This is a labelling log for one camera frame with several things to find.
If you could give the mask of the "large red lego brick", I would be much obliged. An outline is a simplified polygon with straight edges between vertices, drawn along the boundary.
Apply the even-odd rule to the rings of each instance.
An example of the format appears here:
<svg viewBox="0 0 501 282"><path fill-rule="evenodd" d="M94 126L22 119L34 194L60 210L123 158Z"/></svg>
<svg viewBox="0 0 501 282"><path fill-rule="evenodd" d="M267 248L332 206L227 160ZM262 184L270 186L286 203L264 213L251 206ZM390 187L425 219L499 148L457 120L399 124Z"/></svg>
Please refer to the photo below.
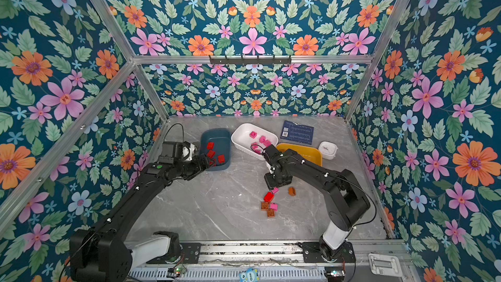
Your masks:
<svg viewBox="0 0 501 282"><path fill-rule="evenodd" d="M213 159L215 157L215 151L214 150L209 150L207 152L207 156L210 158L210 159Z"/></svg>

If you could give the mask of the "pink double lego brick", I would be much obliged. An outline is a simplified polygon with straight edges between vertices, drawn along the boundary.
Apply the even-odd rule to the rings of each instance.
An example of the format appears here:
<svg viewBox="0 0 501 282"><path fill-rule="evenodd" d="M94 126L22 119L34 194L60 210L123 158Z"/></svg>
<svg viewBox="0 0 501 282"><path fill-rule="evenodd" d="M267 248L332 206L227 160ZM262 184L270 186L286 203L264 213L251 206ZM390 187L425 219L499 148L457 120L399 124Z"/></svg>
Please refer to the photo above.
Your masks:
<svg viewBox="0 0 501 282"><path fill-rule="evenodd" d="M259 138L259 143L262 145L262 146L265 146L265 147L268 147L270 145L272 145L270 139L268 139L267 137L265 136L261 136Z"/></svg>

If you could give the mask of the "pink lego brick cluster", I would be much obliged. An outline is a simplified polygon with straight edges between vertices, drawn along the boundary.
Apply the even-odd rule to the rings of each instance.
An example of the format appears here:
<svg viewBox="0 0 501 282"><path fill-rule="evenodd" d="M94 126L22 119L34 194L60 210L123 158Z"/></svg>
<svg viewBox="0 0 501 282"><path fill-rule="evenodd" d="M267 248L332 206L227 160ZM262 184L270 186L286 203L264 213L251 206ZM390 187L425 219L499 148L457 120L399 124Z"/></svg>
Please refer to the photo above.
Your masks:
<svg viewBox="0 0 501 282"><path fill-rule="evenodd" d="M250 146L251 150L258 154L258 155L261 155L262 154L262 146L259 145L258 143L252 143L251 146Z"/></svg>

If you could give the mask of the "orange lego brick bottom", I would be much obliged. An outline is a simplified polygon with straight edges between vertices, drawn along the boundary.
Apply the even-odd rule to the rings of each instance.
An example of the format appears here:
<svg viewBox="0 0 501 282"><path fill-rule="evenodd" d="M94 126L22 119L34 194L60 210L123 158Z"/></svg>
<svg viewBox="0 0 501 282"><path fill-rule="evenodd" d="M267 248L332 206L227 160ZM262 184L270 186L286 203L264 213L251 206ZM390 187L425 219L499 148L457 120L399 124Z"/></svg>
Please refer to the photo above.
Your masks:
<svg viewBox="0 0 501 282"><path fill-rule="evenodd" d="M267 210L266 210L266 213L267 213L267 217L268 217L268 218L273 218L273 217L275 217L275 210L273 210L273 209L267 209Z"/></svg>

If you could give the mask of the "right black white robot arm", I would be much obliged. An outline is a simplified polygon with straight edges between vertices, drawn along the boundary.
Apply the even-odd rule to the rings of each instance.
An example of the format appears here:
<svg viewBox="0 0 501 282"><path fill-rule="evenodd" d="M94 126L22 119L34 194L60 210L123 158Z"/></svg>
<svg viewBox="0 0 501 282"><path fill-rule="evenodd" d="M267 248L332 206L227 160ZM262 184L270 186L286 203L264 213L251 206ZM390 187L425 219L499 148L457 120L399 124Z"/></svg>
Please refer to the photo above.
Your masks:
<svg viewBox="0 0 501 282"><path fill-rule="evenodd" d="M266 147L262 155L270 167L264 176L269 190L289 186L297 178L323 195L330 223L319 239L319 252L327 261L334 261L352 229L369 211L371 198L349 170L333 171L306 160L294 150L279 151L273 145Z"/></svg>

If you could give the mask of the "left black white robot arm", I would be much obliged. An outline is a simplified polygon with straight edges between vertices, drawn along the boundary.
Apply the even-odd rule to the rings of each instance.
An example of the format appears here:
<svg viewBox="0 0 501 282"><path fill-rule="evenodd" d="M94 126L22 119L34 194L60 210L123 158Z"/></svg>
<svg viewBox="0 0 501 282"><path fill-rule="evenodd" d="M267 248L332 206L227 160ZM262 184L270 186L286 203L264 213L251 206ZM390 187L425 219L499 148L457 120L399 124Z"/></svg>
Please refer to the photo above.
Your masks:
<svg viewBox="0 0 501 282"><path fill-rule="evenodd" d="M178 261L182 255L178 234L155 232L136 245L125 240L150 202L173 181L192 180L212 166L206 155L191 161L165 160L148 164L129 192L88 230L70 238L70 276L73 281L125 281L129 272L159 257Z"/></svg>

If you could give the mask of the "yellow plastic container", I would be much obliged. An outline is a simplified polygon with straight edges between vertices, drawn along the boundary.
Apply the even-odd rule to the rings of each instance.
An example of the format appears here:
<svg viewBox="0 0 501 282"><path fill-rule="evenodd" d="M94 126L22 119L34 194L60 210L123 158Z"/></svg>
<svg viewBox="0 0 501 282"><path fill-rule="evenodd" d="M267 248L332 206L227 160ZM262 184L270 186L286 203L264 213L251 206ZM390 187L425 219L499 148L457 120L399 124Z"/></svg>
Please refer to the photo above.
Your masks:
<svg viewBox="0 0 501 282"><path fill-rule="evenodd" d="M316 149L316 148L311 148L308 146L300 146L296 144L289 144L289 143L280 143L277 145L277 149L280 152L284 152L287 150L293 150L296 151L298 154L300 154L304 159L318 165L322 166L322 154L321 152Z"/></svg>

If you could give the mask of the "teal plastic container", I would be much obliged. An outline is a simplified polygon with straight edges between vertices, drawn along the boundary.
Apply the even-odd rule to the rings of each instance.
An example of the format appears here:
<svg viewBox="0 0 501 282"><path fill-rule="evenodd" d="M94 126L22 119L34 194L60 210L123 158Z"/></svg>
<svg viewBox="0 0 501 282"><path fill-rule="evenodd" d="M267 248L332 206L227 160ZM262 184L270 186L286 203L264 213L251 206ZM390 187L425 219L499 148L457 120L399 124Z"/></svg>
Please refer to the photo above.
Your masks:
<svg viewBox="0 0 501 282"><path fill-rule="evenodd" d="M212 166L207 171L223 171L230 166L231 160L231 139L228 129L210 129L205 131L200 139L200 154L207 155L207 143L214 142L215 157L211 159ZM225 156L225 163L219 164L217 158L219 155Z"/></svg>

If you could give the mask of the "dark blue printed card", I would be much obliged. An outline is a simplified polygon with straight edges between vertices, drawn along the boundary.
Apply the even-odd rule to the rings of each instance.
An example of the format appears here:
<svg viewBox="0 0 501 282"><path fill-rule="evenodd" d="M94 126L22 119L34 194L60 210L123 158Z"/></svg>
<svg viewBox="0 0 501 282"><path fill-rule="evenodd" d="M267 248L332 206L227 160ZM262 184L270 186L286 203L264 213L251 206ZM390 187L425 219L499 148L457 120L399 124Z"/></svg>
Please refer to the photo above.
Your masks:
<svg viewBox="0 0 501 282"><path fill-rule="evenodd" d="M314 127L301 125L292 121L284 121L280 138L291 142L311 145L313 143Z"/></svg>

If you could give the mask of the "white plastic container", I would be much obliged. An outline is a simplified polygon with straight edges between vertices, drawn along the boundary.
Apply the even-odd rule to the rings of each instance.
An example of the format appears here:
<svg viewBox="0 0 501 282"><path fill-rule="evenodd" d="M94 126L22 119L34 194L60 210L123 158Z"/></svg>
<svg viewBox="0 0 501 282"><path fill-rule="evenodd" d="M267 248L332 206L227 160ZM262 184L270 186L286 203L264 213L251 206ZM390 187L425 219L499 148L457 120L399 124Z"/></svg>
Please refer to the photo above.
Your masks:
<svg viewBox="0 0 501 282"><path fill-rule="evenodd" d="M256 138L251 138L249 134L255 131L258 133L258 136ZM259 143L259 138L261 136L265 136L268 139L270 139L272 145L276 146L279 142L279 138L276 134L273 134L272 132L265 130L257 125L246 123L240 125L232 134L231 136L231 141L234 144L234 146L242 151L244 154L248 155L251 158L255 158L258 160L264 160L262 155L258 155L254 153L251 150L251 144L252 143Z"/></svg>

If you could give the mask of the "small white round dish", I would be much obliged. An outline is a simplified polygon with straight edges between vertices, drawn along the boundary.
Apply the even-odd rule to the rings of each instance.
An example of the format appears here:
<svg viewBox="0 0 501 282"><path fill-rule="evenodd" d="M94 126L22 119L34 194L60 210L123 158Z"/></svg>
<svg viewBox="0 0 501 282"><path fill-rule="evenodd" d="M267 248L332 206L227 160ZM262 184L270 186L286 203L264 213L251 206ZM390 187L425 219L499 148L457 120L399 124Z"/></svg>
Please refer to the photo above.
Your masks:
<svg viewBox="0 0 501 282"><path fill-rule="evenodd" d="M337 155L338 149L339 148L336 144L328 141L323 141L318 146L318 150L321 153L322 158L326 160L333 160Z"/></svg>

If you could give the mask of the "blue owl toy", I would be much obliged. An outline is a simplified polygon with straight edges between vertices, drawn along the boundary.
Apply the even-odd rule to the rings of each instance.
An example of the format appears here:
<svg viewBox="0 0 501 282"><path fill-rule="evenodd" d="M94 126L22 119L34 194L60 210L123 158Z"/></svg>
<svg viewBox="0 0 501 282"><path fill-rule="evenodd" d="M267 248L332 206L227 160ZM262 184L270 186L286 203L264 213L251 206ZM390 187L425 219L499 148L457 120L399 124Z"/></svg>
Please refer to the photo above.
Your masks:
<svg viewBox="0 0 501 282"><path fill-rule="evenodd" d="M258 282L259 280L257 269L249 268L239 274L239 282Z"/></svg>

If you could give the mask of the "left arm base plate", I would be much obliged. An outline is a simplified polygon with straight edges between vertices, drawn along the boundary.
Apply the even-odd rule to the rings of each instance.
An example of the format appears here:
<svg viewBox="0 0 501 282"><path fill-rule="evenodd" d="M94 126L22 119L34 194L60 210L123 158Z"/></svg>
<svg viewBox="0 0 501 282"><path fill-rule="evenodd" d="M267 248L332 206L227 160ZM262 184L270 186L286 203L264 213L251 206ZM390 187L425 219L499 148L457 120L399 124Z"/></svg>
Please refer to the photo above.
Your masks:
<svg viewBox="0 0 501 282"><path fill-rule="evenodd" d="M157 257L155 261L160 264L176 265L176 264L198 264L201 256L201 243L181 243L178 251L170 248L168 253Z"/></svg>

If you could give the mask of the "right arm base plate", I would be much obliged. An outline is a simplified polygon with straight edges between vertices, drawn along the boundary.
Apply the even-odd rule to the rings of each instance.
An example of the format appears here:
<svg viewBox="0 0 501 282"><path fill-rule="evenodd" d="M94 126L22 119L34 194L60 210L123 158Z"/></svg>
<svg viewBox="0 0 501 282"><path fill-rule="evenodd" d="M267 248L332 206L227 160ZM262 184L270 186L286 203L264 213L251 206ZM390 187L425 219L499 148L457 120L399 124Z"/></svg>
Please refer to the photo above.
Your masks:
<svg viewBox="0 0 501 282"><path fill-rule="evenodd" d="M337 249L331 249L324 242L302 242L298 246L303 251L305 263L356 262L353 245L347 241L343 242Z"/></svg>

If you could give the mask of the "black hook rail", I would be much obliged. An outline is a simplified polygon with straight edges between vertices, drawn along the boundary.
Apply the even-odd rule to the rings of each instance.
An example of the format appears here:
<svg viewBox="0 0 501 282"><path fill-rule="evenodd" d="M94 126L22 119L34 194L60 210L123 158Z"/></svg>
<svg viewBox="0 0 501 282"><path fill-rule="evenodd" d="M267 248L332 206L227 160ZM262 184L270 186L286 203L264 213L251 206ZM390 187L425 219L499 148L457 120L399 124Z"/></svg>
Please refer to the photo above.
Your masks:
<svg viewBox="0 0 501 282"><path fill-rule="evenodd" d="M210 56L212 65L288 65L292 63L291 56Z"/></svg>

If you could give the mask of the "white device on rail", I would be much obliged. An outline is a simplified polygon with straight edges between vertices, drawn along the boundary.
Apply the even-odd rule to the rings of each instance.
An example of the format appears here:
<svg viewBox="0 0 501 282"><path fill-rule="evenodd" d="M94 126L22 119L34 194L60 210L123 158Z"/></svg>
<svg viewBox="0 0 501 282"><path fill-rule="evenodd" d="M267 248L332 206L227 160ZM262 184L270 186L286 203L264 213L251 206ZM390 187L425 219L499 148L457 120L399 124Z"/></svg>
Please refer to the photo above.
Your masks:
<svg viewBox="0 0 501 282"><path fill-rule="evenodd" d="M403 277L400 260L396 256L369 253L369 266L375 275Z"/></svg>

